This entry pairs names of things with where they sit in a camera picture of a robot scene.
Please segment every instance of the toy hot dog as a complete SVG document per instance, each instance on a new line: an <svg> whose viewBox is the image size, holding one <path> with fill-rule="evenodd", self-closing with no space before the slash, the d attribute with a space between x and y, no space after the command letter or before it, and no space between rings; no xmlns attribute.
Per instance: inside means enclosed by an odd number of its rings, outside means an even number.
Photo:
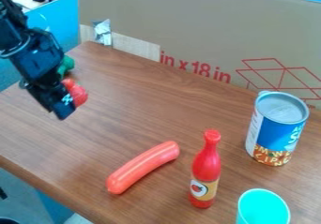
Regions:
<svg viewBox="0 0 321 224"><path fill-rule="evenodd" d="M176 142L168 141L159 144L112 173L106 179L106 187L113 194L121 194L143 176L162 164L176 159L178 155L179 146Z"/></svg>

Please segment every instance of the tin can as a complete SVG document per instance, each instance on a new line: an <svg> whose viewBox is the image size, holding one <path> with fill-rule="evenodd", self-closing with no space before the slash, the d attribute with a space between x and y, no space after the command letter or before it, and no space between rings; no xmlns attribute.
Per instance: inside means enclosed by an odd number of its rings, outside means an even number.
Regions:
<svg viewBox="0 0 321 224"><path fill-rule="evenodd" d="M259 93L245 142L247 152L269 166L287 163L296 149L309 113L308 106L293 95Z"/></svg>

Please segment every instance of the plastic cup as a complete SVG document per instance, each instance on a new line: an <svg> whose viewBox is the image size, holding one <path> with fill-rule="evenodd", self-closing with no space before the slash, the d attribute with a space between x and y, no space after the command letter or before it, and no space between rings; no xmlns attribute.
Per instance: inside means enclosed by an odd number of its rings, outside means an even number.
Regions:
<svg viewBox="0 0 321 224"><path fill-rule="evenodd" d="M289 224L290 209L272 191L250 189L238 200L237 224Z"/></svg>

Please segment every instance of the blue wall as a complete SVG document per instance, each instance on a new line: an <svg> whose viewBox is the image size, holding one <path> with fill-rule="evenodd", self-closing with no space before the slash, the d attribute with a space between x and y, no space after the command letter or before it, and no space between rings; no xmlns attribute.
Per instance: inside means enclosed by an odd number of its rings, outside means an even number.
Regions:
<svg viewBox="0 0 321 224"><path fill-rule="evenodd" d="M29 17L30 27L45 29L49 25L50 31L65 52L78 45L78 0L56 0L30 10L26 15ZM8 60L0 59L0 91L19 79L20 75L15 67Z"/></svg>

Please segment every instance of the red plastic bottle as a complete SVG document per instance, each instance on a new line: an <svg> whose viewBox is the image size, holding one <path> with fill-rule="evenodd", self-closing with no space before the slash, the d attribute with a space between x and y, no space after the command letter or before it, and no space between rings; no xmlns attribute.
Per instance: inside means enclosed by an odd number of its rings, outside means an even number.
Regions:
<svg viewBox="0 0 321 224"><path fill-rule="evenodd" d="M73 79L64 79L62 83L65 85L73 98L75 107L78 108L88 100L88 94L81 85L76 84Z"/></svg>
<svg viewBox="0 0 321 224"><path fill-rule="evenodd" d="M206 130L203 150L196 155L191 165L190 201L196 207L208 208L214 202L221 175L221 159L216 150L221 134L217 130Z"/></svg>

